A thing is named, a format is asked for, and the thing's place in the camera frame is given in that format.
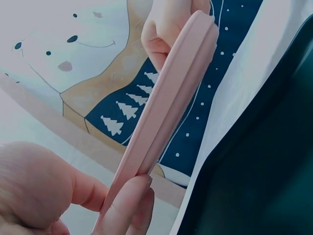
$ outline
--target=dark green surface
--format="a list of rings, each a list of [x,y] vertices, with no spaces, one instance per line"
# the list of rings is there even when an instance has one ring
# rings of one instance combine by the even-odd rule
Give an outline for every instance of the dark green surface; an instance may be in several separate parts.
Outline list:
[[[179,235],[313,235],[313,16],[204,163]]]

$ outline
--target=cartoon bear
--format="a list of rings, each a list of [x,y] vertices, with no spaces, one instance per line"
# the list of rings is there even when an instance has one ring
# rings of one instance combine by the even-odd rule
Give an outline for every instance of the cartoon bear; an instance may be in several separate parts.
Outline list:
[[[140,36],[151,6],[152,0],[112,0],[83,9],[76,7],[13,46],[41,79],[36,84],[40,83],[38,90],[45,92],[33,89],[34,93],[43,100],[53,100],[48,103],[53,103],[64,117],[121,154],[126,145],[104,134],[87,117],[106,97],[134,83],[142,70],[148,56]],[[36,84],[31,79],[21,83],[34,88]],[[154,172],[162,177],[166,173],[167,179],[188,185],[188,176],[166,166],[157,164]]]
[[[129,36],[127,1],[106,2],[44,25],[13,49],[52,89],[62,93],[98,76],[125,48]]]

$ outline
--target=finger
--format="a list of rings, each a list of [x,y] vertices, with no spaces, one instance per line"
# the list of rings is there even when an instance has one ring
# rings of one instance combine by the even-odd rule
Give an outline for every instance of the finger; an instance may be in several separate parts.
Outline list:
[[[155,193],[149,188],[143,197],[126,235],[146,235],[152,219]]]
[[[52,235],[69,235],[67,226],[59,219],[51,226]]]
[[[151,177],[140,175],[130,179],[104,215],[99,235],[124,235],[138,206],[151,184]]]
[[[147,19],[141,33],[141,42],[156,71],[160,72],[171,48],[157,36],[154,21]]]
[[[5,223],[0,226],[0,235],[33,235],[33,233],[30,230],[18,224]]]
[[[201,10],[205,14],[209,14],[211,9],[210,0],[192,0],[191,3],[191,14],[194,12]]]
[[[191,16],[191,0],[168,1],[163,14],[156,19],[156,34],[172,48],[182,28]]]
[[[0,194],[0,199],[23,224],[44,230],[71,202],[100,211],[107,187],[52,151],[34,143],[12,142],[0,145],[0,155],[0,178],[6,179],[10,193]]]
[[[97,179],[72,168],[72,203],[99,212],[108,188]]]

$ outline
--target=white tree pattern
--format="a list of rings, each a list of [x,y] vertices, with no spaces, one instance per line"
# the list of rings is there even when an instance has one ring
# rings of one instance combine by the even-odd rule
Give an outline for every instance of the white tree pattern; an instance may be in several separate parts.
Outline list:
[[[155,84],[157,82],[158,73],[144,72],[144,74]]]
[[[121,128],[124,125],[123,122],[117,122],[117,120],[111,120],[109,117],[104,117],[101,115],[100,117],[105,126],[107,127],[108,131],[111,132],[112,136],[115,136],[116,134],[120,135],[122,133]]]
[[[151,94],[152,92],[152,87],[146,87],[146,86],[140,86],[140,85],[137,85],[137,86],[147,94]]]
[[[127,120],[136,117],[135,113],[137,112],[138,108],[133,108],[131,105],[119,103],[118,101],[116,103],[119,109],[122,110],[124,116],[126,116]]]
[[[132,98],[136,103],[138,103],[140,106],[144,105],[145,103],[147,103],[148,98],[147,97],[141,97],[139,95],[135,95],[135,94],[128,94],[126,93],[126,95],[128,95],[130,98]]]

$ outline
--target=pink phone case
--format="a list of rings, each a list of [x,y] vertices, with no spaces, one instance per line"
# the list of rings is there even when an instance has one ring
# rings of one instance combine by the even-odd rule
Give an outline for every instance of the pink phone case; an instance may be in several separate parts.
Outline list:
[[[178,36],[143,110],[95,224],[123,185],[150,174],[213,59],[218,28],[211,16],[195,12]]]

